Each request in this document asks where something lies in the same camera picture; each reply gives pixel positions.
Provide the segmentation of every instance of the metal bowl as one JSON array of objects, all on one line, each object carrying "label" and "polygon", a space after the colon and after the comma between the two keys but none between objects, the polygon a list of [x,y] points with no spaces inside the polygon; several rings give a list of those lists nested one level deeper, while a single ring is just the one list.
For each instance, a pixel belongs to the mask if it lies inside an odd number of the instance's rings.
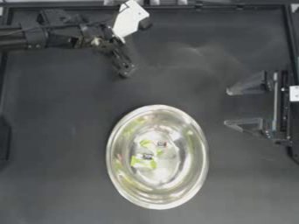
[{"label": "metal bowl", "polygon": [[177,207],[200,190],[208,145],[199,124],[177,108],[136,109],[106,143],[106,171],[118,193],[140,207]]}]

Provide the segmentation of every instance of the bowl rim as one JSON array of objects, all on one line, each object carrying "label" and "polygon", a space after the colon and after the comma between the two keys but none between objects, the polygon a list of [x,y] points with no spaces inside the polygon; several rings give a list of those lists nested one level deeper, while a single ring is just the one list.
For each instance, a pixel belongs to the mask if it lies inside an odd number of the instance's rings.
[{"label": "bowl rim", "polygon": [[[201,137],[201,142],[203,142],[203,150],[201,150],[201,154],[203,154],[203,163],[201,163],[201,171],[200,171],[200,176],[197,181],[195,182],[191,190],[183,195],[181,198],[179,198],[177,200],[164,203],[164,204],[154,204],[154,203],[149,203],[149,202],[144,202],[138,199],[136,199],[136,197],[130,196],[129,193],[124,190],[122,186],[120,185],[114,174],[112,172],[112,166],[110,166],[110,148],[112,148],[112,144],[114,142],[114,138],[117,135],[117,131],[121,129],[121,127],[126,124],[128,121],[132,120],[132,118],[134,116],[138,116],[140,114],[142,114],[144,112],[148,112],[149,110],[169,110],[173,113],[179,114],[181,117],[184,117],[185,119],[188,119],[191,121],[191,125],[193,126],[193,128],[197,130],[200,137]],[[195,194],[199,192],[199,190],[201,189],[203,183],[205,181],[207,178],[207,174],[208,174],[208,169],[209,169],[209,146],[207,143],[207,139],[204,136],[204,133],[201,131],[201,127],[200,125],[196,123],[196,121],[193,120],[193,118],[181,110],[179,110],[175,107],[170,106],[165,106],[165,105],[148,105],[148,106],[142,106],[141,108],[134,109],[133,111],[130,111],[116,123],[114,128],[112,129],[112,132],[109,134],[109,138],[106,141],[106,173],[108,176],[110,178],[110,181],[114,185],[114,188],[117,189],[120,195],[128,200],[130,201],[134,205],[144,207],[144,208],[149,208],[149,209],[157,209],[157,210],[164,210],[164,209],[169,209],[173,207],[177,207],[179,205],[181,205],[183,203],[185,203],[193,196]]]}]

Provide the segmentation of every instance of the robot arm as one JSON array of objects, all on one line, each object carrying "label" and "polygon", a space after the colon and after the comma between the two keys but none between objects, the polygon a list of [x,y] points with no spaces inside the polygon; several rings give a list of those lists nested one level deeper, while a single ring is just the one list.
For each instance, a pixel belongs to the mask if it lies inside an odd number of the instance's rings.
[{"label": "robot arm", "polygon": [[121,4],[113,27],[89,22],[81,15],[70,16],[64,10],[41,10],[32,24],[0,26],[0,51],[93,47],[110,58],[117,74],[126,78],[136,65],[125,37],[149,26],[149,14],[133,0]]}]

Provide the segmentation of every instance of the black table surface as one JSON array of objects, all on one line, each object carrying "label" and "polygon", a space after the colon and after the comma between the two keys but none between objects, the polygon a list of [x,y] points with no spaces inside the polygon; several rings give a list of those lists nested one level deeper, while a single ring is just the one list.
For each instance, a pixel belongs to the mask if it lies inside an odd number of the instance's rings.
[{"label": "black table surface", "polygon": [[[13,22],[34,15],[18,10]],[[280,11],[150,15],[152,29],[128,40],[140,66],[128,80],[89,49],[9,53],[4,114],[13,137],[0,171],[1,224],[297,223],[297,165],[283,148],[223,125],[271,111],[268,95],[228,97],[225,88],[263,69],[287,68]],[[117,120],[150,104],[185,111],[209,143],[205,184],[164,211],[130,204],[105,167]]]}]

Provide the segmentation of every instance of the green object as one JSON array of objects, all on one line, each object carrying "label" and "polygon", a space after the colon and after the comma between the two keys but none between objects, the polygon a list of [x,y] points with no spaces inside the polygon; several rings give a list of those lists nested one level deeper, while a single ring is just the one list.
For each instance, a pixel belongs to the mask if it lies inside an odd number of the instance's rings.
[{"label": "green object", "polygon": [[133,167],[148,167],[150,169],[156,168],[156,162],[150,159],[141,159],[136,156],[130,157],[130,166]]}]

